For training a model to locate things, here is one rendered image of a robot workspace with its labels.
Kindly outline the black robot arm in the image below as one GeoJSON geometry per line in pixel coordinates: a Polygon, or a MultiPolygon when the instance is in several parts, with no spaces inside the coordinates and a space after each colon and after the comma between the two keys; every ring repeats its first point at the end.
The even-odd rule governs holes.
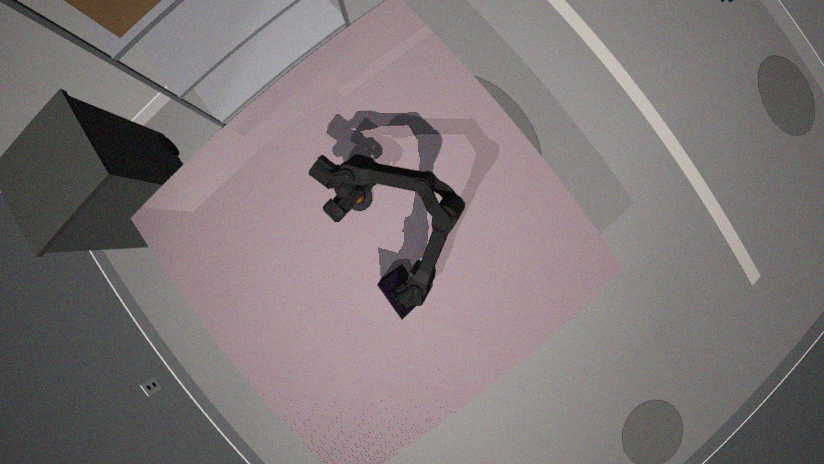
{"type": "Polygon", "coordinates": [[[358,186],[368,183],[416,191],[421,196],[432,216],[433,230],[421,262],[416,261],[407,281],[392,291],[392,295],[402,311],[412,305],[422,306],[433,287],[435,265],[447,236],[465,209],[463,198],[432,172],[378,164],[362,154],[354,155],[340,165],[335,165],[322,154],[308,174],[326,188],[334,188],[338,197],[351,199],[355,203],[363,193],[358,186]],[[434,192],[442,197],[440,203],[434,192]]]}

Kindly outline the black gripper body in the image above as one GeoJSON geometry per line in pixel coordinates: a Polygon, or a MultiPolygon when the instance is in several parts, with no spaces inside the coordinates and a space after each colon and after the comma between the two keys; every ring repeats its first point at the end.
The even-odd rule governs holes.
{"type": "MultiPolygon", "coordinates": [[[[369,183],[368,183],[369,184],[369,183]]],[[[361,190],[363,190],[368,184],[364,184],[358,186],[361,190]],[[362,187],[362,188],[361,188],[362,187]]],[[[343,198],[339,198],[336,203],[330,199],[326,205],[323,206],[323,210],[326,214],[335,222],[339,222],[347,213],[345,212],[351,205],[355,202],[350,200],[346,200],[343,198]],[[337,204],[336,204],[337,203],[337,204]]]]}

